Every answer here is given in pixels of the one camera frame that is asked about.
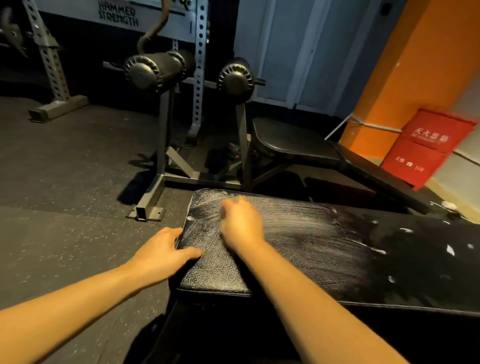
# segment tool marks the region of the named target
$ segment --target person's right hand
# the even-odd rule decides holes
[[[244,196],[222,200],[222,207],[220,231],[229,247],[238,252],[247,244],[264,241],[262,217]]]

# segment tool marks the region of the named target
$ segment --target gray floor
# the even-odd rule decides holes
[[[0,97],[0,309],[117,267],[164,226],[182,226],[191,191],[168,189],[161,223],[126,219],[117,199],[145,169],[155,118],[87,106],[50,123],[28,120],[29,99]],[[161,315],[166,283],[116,307],[46,363],[121,363]]]

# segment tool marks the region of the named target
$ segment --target orange pillar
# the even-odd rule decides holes
[[[449,109],[480,68],[480,0],[410,0],[353,111],[401,129],[421,106]],[[349,121],[340,143],[383,159],[398,133]]]

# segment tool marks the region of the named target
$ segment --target red fire extinguisher box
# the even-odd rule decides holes
[[[442,165],[478,120],[419,109],[385,157],[382,168],[417,190]]]

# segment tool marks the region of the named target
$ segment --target perforated metal upright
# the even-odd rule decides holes
[[[187,133],[185,143],[196,145],[198,131],[202,125],[202,101],[205,82],[205,54],[208,43],[208,0],[197,0],[197,27],[195,37],[195,62],[197,68],[193,75],[193,113],[192,126]]]
[[[87,105],[88,98],[82,95],[70,96],[57,51],[59,45],[56,39],[43,23],[35,0],[23,0],[23,4],[55,98],[52,103],[29,111],[32,121],[45,122]]]

